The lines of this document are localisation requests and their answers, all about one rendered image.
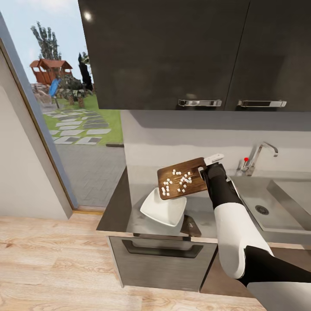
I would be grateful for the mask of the cutting board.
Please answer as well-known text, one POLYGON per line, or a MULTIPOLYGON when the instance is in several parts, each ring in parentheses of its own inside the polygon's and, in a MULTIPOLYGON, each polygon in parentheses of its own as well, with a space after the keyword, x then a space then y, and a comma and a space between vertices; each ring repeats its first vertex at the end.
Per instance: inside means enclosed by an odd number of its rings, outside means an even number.
POLYGON ((206 182, 201 178, 198 168, 207 168, 204 157, 159 169, 157 175, 161 199, 165 201, 207 190, 206 182), (192 183, 184 179, 191 179, 192 183))

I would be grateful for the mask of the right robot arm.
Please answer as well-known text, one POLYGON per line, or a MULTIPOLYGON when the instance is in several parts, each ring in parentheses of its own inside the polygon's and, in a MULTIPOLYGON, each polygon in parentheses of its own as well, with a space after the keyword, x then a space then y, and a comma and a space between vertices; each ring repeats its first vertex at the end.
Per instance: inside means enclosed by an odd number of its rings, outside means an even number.
POLYGON ((217 153, 204 158, 207 168, 199 171, 213 203, 223 270, 267 311, 311 311, 311 272, 274 257, 233 181, 216 162, 223 157, 217 153))

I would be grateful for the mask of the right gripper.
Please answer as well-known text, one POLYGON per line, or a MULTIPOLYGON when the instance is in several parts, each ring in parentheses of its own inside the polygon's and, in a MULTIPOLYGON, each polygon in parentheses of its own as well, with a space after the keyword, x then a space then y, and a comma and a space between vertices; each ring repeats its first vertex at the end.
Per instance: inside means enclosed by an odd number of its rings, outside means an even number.
POLYGON ((199 171, 200 172, 200 175, 201 175, 201 178, 205 181, 205 178, 204 178, 204 175, 203 175, 203 172, 205 171, 206 169, 203 169, 203 170, 201 170, 201 171, 199 171))

